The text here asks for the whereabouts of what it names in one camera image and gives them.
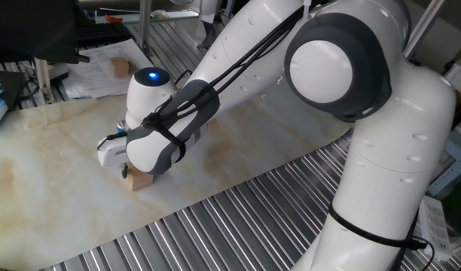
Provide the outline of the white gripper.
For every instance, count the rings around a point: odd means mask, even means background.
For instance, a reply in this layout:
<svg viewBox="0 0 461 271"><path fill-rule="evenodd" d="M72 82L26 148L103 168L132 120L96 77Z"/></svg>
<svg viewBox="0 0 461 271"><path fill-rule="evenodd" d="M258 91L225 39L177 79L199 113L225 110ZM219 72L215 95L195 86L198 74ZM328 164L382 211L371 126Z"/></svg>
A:
<svg viewBox="0 0 461 271"><path fill-rule="evenodd" d="M107 135L97 146L97 157L103 167L117 167L128 162L127 152L127 133L118 132ZM124 164L121 170L122 178L128 176L128 165Z"/></svg>

